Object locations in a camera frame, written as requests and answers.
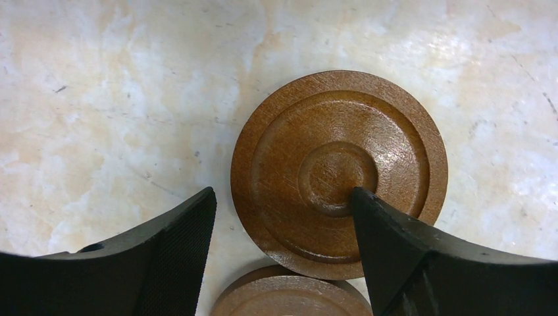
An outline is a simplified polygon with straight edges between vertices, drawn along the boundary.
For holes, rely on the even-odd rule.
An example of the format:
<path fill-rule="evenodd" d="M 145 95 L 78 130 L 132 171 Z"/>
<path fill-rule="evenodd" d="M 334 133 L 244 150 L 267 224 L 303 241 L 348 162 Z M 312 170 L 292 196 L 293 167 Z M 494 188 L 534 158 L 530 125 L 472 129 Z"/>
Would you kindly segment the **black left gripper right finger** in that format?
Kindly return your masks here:
<path fill-rule="evenodd" d="M 557 262 L 487 248 L 351 194 L 375 315 L 556 315 Z"/>

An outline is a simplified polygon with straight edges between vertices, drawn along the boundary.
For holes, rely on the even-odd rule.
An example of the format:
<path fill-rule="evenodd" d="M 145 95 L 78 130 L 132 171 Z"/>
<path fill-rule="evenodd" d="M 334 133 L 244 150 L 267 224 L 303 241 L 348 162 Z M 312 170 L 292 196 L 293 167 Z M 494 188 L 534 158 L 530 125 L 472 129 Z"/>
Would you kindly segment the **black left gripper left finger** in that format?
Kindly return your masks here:
<path fill-rule="evenodd" d="M 216 207 L 207 187 L 75 253 L 2 253 L 1 314 L 194 315 Z"/>

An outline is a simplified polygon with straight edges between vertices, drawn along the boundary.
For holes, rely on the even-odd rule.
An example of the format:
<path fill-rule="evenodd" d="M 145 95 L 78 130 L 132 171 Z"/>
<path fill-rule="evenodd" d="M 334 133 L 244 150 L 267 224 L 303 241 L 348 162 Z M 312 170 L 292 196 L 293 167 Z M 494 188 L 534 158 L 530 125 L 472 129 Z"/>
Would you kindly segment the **brown wooden coaster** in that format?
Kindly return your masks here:
<path fill-rule="evenodd" d="M 231 283 L 211 315 L 372 315 L 372 308 L 344 280 L 311 278 L 271 265 Z"/>
<path fill-rule="evenodd" d="M 447 192 L 432 117 L 387 79 L 352 70 L 304 76 L 270 94 L 240 132 L 231 165 L 238 217 L 257 247 L 301 275 L 363 275 L 350 209 L 365 188 L 434 224 Z"/>

